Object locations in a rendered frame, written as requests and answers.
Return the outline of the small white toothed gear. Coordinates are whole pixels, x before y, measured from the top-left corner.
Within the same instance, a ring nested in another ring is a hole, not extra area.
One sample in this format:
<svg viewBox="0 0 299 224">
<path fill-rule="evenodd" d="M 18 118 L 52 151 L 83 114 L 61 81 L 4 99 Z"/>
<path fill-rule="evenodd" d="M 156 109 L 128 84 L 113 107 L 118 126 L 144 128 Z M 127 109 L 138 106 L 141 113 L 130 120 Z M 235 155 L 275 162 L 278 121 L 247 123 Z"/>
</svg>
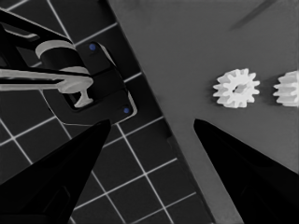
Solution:
<svg viewBox="0 0 299 224">
<path fill-rule="evenodd" d="M 213 86 L 217 97 L 217 103 L 227 108 L 246 108 L 248 104 L 254 103 L 254 96 L 260 92 L 257 87 L 260 81 L 256 80 L 256 74 L 251 73 L 248 68 L 235 69 L 218 77 L 218 84 Z"/>
<path fill-rule="evenodd" d="M 299 107 L 299 71 L 288 72 L 278 81 L 273 93 L 277 102 L 284 106 Z"/>
</svg>

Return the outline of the dark robot body block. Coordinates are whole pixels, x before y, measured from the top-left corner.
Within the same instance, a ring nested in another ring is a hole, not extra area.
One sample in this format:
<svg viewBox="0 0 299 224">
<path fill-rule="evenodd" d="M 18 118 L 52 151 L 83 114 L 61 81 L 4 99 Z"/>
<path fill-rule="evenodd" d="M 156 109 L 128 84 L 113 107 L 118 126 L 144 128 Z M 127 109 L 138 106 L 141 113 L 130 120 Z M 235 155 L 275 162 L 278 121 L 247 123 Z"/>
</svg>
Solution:
<svg viewBox="0 0 299 224">
<path fill-rule="evenodd" d="M 119 123 L 137 113 L 107 49 L 96 43 L 91 72 L 64 35 L 0 8 L 0 91 L 42 91 L 63 124 Z"/>
</svg>

